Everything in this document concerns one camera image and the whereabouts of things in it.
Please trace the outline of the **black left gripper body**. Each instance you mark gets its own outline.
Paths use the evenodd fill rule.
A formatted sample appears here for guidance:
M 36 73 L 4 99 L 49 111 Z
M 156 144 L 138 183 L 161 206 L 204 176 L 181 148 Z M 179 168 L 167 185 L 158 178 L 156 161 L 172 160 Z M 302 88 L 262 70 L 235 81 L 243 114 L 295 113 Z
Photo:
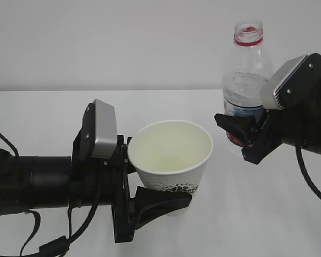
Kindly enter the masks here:
M 87 157 L 80 160 L 81 136 L 74 139 L 69 178 L 69 209 L 91 206 L 81 227 L 70 236 L 80 236 L 88 228 L 100 205 L 111 206 L 115 236 L 134 236 L 135 224 L 129 204 L 127 145 L 124 136 L 110 159 Z

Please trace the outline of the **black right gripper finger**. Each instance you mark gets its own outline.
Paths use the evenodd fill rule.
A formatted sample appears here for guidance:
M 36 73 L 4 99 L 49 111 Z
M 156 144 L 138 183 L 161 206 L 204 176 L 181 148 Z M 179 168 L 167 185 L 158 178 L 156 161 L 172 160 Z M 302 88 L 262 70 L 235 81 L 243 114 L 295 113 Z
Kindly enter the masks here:
M 228 139 L 237 146 L 252 146 L 263 139 L 260 124 L 254 116 L 215 114 L 214 119 L 216 124 L 225 130 Z

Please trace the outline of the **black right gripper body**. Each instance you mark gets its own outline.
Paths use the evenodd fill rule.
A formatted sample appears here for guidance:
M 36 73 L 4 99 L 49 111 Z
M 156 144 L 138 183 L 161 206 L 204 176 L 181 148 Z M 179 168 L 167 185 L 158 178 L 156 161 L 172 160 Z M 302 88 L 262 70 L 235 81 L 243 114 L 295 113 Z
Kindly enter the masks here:
M 282 144 L 294 146 L 297 117 L 286 110 L 266 110 L 258 123 L 253 140 L 241 150 L 245 161 L 260 163 Z

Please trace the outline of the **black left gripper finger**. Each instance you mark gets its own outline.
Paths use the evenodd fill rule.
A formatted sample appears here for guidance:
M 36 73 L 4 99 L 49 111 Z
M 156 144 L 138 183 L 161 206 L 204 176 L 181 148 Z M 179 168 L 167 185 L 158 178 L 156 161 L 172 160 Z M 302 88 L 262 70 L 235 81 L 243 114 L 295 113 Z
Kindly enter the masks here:
M 135 230 L 173 211 L 187 208 L 192 195 L 186 192 L 157 191 L 141 186 L 135 194 Z

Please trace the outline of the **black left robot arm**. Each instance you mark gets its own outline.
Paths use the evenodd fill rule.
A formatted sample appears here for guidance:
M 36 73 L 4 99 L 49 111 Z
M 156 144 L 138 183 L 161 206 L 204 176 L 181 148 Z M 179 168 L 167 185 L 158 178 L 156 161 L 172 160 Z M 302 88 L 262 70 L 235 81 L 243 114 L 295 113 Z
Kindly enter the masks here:
M 0 216 L 30 209 L 109 205 L 114 239 L 133 240 L 135 231 L 149 222 L 189 206 L 192 196 L 183 191 L 137 187 L 129 194 L 128 175 L 135 169 L 127 158 L 127 139 L 117 138 L 108 160 L 80 159 L 80 141 L 73 154 L 63 157 L 14 157 L 0 149 Z

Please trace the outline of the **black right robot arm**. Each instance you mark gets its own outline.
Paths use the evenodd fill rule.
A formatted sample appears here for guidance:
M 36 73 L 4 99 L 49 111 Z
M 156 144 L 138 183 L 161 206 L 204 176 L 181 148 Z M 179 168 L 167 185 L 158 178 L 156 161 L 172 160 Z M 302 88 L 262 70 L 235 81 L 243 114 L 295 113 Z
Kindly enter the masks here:
M 280 145 L 321 155 L 321 74 L 272 77 L 262 88 L 264 111 L 251 117 L 216 114 L 216 124 L 241 142 L 245 161 L 259 164 Z

